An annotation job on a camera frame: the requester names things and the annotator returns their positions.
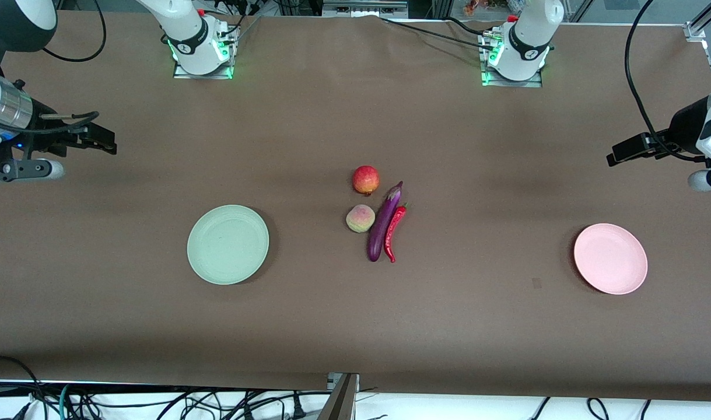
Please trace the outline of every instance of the white floor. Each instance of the white floor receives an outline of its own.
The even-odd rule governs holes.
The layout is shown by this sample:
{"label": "white floor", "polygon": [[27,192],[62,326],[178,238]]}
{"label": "white floor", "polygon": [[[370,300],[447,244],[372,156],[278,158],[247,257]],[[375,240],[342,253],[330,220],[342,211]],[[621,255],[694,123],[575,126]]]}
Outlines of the white floor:
{"label": "white floor", "polygon": [[[265,394],[282,396],[286,391]],[[102,404],[145,404],[158,401],[170,401],[176,394],[105,394],[94,398]],[[243,393],[219,394],[223,407],[232,407],[240,401]],[[313,395],[301,398],[306,412],[321,409],[326,396]],[[424,395],[424,394],[358,394],[355,420],[372,420],[387,415],[387,420],[529,420],[533,417],[542,398],[538,397],[490,397],[460,395]],[[11,418],[28,402],[26,397],[0,398],[0,419]],[[205,402],[215,405],[215,399]],[[603,402],[612,420],[638,420],[643,400],[608,400]],[[285,401],[286,418],[292,415],[292,402]],[[102,408],[102,420],[155,420],[165,405],[144,408]],[[176,404],[163,420],[177,420],[184,404]],[[281,418],[283,406],[270,404],[254,410],[255,420],[277,420]],[[54,410],[49,411],[50,418],[59,418]],[[32,404],[26,420],[43,420],[41,403]],[[540,420],[596,420],[586,407],[585,398],[552,398],[540,415]],[[653,401],[646,413],[646,420],[711,420],[711,403],[684,401]],[[187,420],[213,420],[211,413],[193,410]]]}

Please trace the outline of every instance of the red chili pepper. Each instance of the red chili pepper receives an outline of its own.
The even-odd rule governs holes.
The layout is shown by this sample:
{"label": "red chili pepper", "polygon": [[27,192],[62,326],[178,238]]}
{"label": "red chili pepper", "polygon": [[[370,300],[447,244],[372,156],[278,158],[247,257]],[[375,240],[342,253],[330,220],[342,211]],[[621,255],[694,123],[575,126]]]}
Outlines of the red chili pepper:
{"label": "red chili pepper", "polygon": [[397,207],[394,211],[392,221],[389,222],[389,227],[387,228],[387,236],[384,238],[384,250],[387,252],[387,256],[389,256],[389,260],[392,261],[392,263],[396,261],[394,259],[394,253],[392,252],[392,237],[394,236],[394,229],[398,224],[400,224],[401,218],[403,218],[404,213],[407,212],[408,205],[409,203],[400,205],[400,207]]}

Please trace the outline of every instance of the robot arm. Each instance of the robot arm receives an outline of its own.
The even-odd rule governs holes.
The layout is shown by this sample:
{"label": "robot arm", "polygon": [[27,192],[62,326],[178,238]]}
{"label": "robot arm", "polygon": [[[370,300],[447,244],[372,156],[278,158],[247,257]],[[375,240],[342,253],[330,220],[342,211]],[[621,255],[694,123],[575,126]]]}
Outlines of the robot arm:
{"label": "robot arm", "polygon": [[205,75],[230,59],[227,22],[198,13],[192,0],[136,0],[169,38],[174,59],[188,74]]}
{"label": "robot arm", "polygon": [[[193,75],[213,72],[229,60],[233,40],[226,22],[203,16],[191,0],[137,0],[153,13],[169,38],[174,59]],[[0,0],[0,51],[38,51],[57,29],[51,0]],[[23,90],[24,82],[0,77],[0,180],[54,179],[62,176],[56,160],[32,159],[48,152],[65,157],[68,147],[99,149],[116,154],[114,133],[91,122],[65,124],[59,115]],[[13,151],[23,152],[14,159]]]}
{"label": "robot arm", "polygon": [[[677,112],[669,128],[657,135],[673,152],[686,151],[704,156],[706,169],[689,176],[688,183],[695,191],[711,191],[711,94]],[[641,133],[612,147],[607,156],[610,167],[638,158],[662,159],[665,151],[649,133]]]}
{"label": "robot arm", "polygon": [[502,45],[488,62],[500,75],[516,82],[531,79],[544,66],[549,42],[565,15],[560,0],[527,3],[517,22],[500,27]]}

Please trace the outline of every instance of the plate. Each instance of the plate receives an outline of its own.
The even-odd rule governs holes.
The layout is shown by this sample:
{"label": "plate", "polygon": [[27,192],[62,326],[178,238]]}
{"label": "plate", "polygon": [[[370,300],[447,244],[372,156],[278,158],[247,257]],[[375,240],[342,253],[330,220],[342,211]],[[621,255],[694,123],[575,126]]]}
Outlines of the plate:
{"label": "plate", "polygon": [[584,279],[610,295],[635,291],[648,274],[643,245],[627,230],[609,223],[584,229],[576,239],[573,257]]}
{"label": "plate", "polygon": [[243,205],[214,208],[197,221],[187,241],[190,266],[203,280],[232,285],[251,277],[267,257],[269,232]]}

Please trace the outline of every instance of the metal frame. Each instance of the metal frame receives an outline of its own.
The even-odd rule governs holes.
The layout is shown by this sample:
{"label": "metal frame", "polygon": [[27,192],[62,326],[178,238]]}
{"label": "metal frame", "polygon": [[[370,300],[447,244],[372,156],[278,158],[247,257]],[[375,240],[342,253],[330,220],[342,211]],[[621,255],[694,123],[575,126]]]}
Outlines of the metal frame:
{"label": "metal frame", "polygon": [[684,35],[688,41],[702,41],[705,39],[705,28],[709,24],[711,24],[711,2],[694,19],[684,24]]}
{"label": "metal frame", "polygon": [[[591,5],[593,4],[594,0],[584,0],[583,3],[581,3],[581,7],[579,7],[576,10],[576,13],[573,13],[572,15],[569,15],[568,22],[574,22],[578,23],[581,22],[581,19],[584,18],[584,14],[589,10]],[[565,1],[565,10],[571,11],[573,7],[570,5],[570,0]]]}
{"label": "metal frame", "polygon": [[355,394],[358,392],[360,375],[331,373],[329,376],[331,380],[336,381],[337,385],[327,398],[327,403],[321,409],[317,420],[353,420],[355,417]]}

